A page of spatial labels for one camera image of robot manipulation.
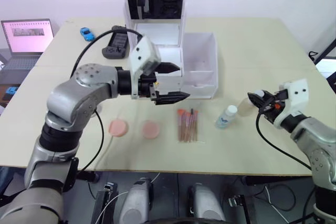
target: laptop screen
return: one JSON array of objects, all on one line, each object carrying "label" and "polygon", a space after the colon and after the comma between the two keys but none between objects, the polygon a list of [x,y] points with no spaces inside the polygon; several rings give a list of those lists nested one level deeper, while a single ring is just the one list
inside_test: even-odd
[{"label": "laptop screen", "polygon": [[49,19],[3,20],[1,24],[14,54],[41,54],[54,38]]}]

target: blue object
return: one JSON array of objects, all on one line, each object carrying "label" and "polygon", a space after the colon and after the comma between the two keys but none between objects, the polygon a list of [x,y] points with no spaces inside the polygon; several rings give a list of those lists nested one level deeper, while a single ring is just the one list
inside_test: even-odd
[{"label": "blue object", "polygon": [[9,87],[6,90],[6,94],[15,94],[16,90],[18,89],[18,87]]},{"label": "blue object", "polygon": [[90,31],[89,28],[87,27],[82,27],[80,29],[80,34],[82,34],[82,36],[84,37],[84,39],[86,41],[93,41],[95,39],[95,36],[93,35],[93,33]]}]

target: white bottle cap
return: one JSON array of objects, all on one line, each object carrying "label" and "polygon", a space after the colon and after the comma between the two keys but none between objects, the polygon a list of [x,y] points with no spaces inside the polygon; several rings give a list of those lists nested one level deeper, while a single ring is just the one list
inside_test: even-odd
[{"label": "white bottle cap", "polygon": [[[253,92],[254,94],[257,94],[258,96],[260,96],[261,98],[264,97],[265,93],[263,92],[263,90],[261,89],[257,89],[256,91]],[[248,104],[254,106],[254,104],[251,102],[250,99],[247,99]]]},{"label": "white bottle cap", "polygon": [[261,98],[264,97],[264,95],[265,95],[265,93],[261,89],[257,89],[256,91],[254,91],[254,94],[257,94]]},{"label": "white bottle cap", "polygon": [[229,116],[233,116],[237,113],[237,107],[234,105],[230,105],[229,107],[227,107],[225,114],[229,115]]}]

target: blue toy car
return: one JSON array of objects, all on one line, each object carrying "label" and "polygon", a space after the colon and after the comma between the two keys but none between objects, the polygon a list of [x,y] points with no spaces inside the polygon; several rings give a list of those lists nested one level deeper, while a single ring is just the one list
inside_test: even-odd
[{"label": "blue toy car", "polygon": [[86,41],[93,41],[95,39],[95,36],[87,27],[82,27],[80,29],[80,34],[82,34]]}]

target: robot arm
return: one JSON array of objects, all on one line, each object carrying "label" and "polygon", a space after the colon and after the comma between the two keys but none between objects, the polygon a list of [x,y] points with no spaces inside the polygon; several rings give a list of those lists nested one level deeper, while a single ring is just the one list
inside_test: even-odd
[{"label": "robot arm", "polygon": [[147,97],[156,105],[171,104],[189,96],[183,92],[160,95],[154,89],[155,72],[179,68],[161,62],[156,47],[146,37],[131,52],[130,70],[99,64],[79,67],[70,80],[60,84],[47,101],[48,112],[25,173],[26,190],[8,206],[5,223],[62,223],[62,192],[68,191],[77,175],[75,157],[82,131],[97,105],[109,98],[131,95]]},{"label": "robot arm", "polygon": [[336,223],[336,130],[302,114],[308,103],[305,79],[284,83],[275,95],[264,92],[262,98],[253,93],[248,93],[248,97],[270,123],[291,133],[290,137],[305,153],[317,187],[317,221]]}]

